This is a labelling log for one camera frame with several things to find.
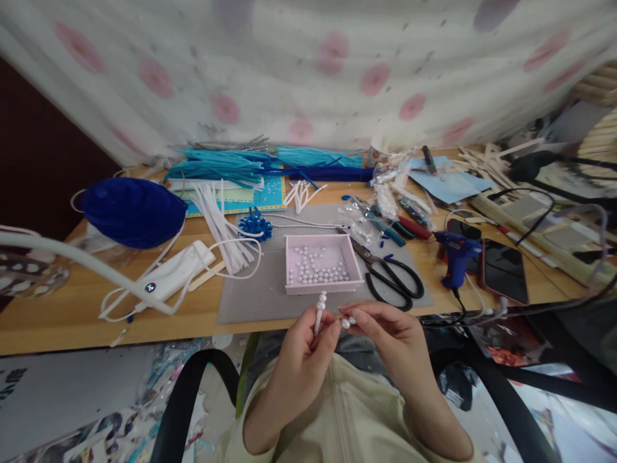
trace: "wooden desk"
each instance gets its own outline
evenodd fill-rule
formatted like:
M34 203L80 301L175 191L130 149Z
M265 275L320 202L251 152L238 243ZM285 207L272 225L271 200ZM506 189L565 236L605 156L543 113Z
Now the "wooden desk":
M456 150L443 150L434 154L455 156ZM412 181L409 181L407 188L422 195L418 186ZM330 183L328 188L315 196L311 204L338 203L345 194L355 194L368 199L371 192L372 190L365 188L363 183ZM443 227L446 213L440 210L439 216L433 216L433 220L440 228ZM480 228L484 237L512 245L494 226L483 224ZM82 235L84 231L85 221L68 239ZM214 243L208 226L201 217L186 221L184 233L171 249L169 257L196 239L202 240L208 246ZM413 256L420 277L434 299L432 307L412 309L413 315L459 311L459 305L452 293L440 282L445 274L446 265L437 261L438 248L439 244L436 242L426 243L415 239L407 243L405 250L401 249ZM121 272L133 280L137 279L162 249L163 246L160 246L154 250L140 252L128 266L121 269ZM584 293L584 288L565 273L551 269L526 251L522 251L525 256L525 273L532 304L563 301ZM78 264L72 264L69 268L71 277L57 293L40 299L16 298L0 314L0 355L104 347L114 341L123 329L127 329L127 333L120 344L135 344L214 334L284 329L293 322L293 319L288 319L217 325L223 278L215 277L196 291L188 293L174 316L148 309L136 315L130 325L127 322L109 323L100 320L98 315L103 297L115 289L114 285ZM497 307L497 301L492 295L481 289L480 293L487 307ZM468 284L460 289L460 295L468 310L479 309L478 298ZM173 305L176 298L177 296L174 296L168 302ZM135 306L136 300L134 296L129 295L112 316L129 312ZM350 300L353 300L353 293L350 293Z

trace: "pink polka dot curtain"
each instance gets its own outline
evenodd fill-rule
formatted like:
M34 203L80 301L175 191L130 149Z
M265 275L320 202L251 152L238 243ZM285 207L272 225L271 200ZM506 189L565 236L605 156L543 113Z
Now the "pink polka dot curtain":
M5 0L0 49L124 165L187 141L492 140L615 56L614 0Z

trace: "glue gun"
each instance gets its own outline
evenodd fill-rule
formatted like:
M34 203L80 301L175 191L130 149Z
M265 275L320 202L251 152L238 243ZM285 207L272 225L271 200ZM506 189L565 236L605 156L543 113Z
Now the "glue gun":
M448 253L448 272L442 279L442 284L449 289L458 289L465 283L467 259L478 256L482 252L482 246L476 240L449 231L437 231L435 238L445 246Z

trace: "blue paper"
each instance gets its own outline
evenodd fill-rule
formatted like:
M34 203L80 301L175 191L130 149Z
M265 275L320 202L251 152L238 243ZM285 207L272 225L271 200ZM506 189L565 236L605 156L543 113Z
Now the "blue paper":
M452 161L445 156L437 156L433 158L433 161L437 169L452 166ZM426 162L422 158L411 160L411 168L424 166ZM477 195L494 186L493 182L474 177L466 172L442 172L437 173L436 177L426 172L410 172L409 177L420 183L430 194L448 204Z

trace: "pink tray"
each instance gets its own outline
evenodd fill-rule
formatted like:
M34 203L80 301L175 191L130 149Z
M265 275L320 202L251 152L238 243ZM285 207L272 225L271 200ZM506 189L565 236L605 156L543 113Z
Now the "pink tray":
M329 293L340 293L342 291L355 291L360 285L364 284L358 261L355 259L355 253L352 248L352 242L349 235L287 235L285 236L285 282L289 270L296 271L296 263L301 260L300 254L294 251L294 248L308 247L325 247L325 248L340 248L343 254L343 260L347 267L349 281L332 282L332 283L317 283L317 284L302 284L294 282L293 284L285 285L285 290L288 296L302 294L317 294L322 291Z

